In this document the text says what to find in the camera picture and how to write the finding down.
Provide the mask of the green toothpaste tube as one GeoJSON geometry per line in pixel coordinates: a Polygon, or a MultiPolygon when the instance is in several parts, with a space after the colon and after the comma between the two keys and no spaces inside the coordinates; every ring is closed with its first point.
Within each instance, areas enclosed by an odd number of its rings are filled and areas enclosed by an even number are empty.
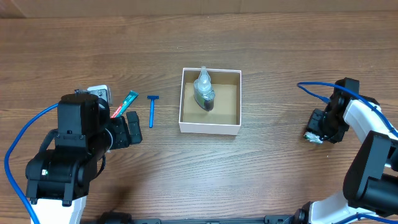
{"type": "Polygon", "coordinates": [[[135,91],[130,91],[123,102],[118,106],[117,110],[112,114],[111,118],[117,118],[123,115],[123,113],[129,108],[132,102],[139,96],[135,91]]]}

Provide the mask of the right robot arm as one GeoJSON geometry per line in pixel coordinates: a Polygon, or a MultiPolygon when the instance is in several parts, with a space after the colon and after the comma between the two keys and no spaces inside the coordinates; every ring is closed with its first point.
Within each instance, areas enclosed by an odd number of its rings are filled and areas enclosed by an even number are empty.
{"type": "Polygon", "coordinates": [[[362,219],[392,223],[389,216],[397,214],[397,177],[384,169],[397,170],[397,129],[374,98],[359,94],[358,80],[337,80],[332,88],[330,97],[320,97],[326,108],[313,110],[303,136],[312,143],[335,144],[353,129],[361,147],[341,191],[306,203],[284,223],[353,223],[362,219]]]}

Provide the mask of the white cardboard box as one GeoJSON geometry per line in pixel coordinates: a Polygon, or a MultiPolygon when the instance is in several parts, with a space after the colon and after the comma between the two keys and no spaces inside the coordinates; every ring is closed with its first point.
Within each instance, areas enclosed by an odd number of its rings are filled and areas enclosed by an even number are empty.
{"type": "Polygon", "coordinates": [[[178,123],[182,133],[237,135],[241,127],[242,71],[209,68],[215,91],[214,108],[205,111],[194,99],[193,82],[200,68],[182,72],[178,123]]]}

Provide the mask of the clear hand wash bottle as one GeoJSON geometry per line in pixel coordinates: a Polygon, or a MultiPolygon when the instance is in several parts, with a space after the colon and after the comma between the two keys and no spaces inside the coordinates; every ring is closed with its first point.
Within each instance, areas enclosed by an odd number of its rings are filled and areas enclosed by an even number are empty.
{"type": "Polygon", "coordinates": [[[193,83],[194,99],[205,111],[214,108],[215,91],[211,85],[211,77],[205,66],[201,67],[198,78],[193,83]]]}

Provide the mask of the blue disposable razor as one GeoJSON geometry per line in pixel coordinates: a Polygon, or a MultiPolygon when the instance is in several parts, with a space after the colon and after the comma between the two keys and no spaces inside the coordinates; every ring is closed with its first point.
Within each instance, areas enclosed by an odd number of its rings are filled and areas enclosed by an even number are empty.
{"type": "Polygon", "coordinates": [[[147,99],[150,100],[149,127],[153,128],[153,125],[154,125],[155,100],[158,100],[159,96],[158,95],[148,95],[147,99]]]}

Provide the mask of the green Dettol soap bar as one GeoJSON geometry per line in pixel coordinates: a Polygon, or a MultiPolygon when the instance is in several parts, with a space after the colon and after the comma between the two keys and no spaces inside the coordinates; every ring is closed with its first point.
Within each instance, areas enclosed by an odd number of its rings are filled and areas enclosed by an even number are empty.
{"type": "Polygon", "coordinates": [[[305,140],[312,142],[314,144],[323,144],[322,138],[314,133],[307,131],[304,133],[303,137],[305,140]]]}

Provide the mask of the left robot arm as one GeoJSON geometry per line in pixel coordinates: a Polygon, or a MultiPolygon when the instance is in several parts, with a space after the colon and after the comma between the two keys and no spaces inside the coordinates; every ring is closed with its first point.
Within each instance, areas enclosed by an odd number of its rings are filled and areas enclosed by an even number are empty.
{"type": "Polygon", "coordinates": [[[91,93],[64,95],[58,127],[49,131],[26,168],[26,196],[37,223],[79,223],[92,180],[110,150],[142,141],[136,112],[112,118],[108,102],[91,93]]]}

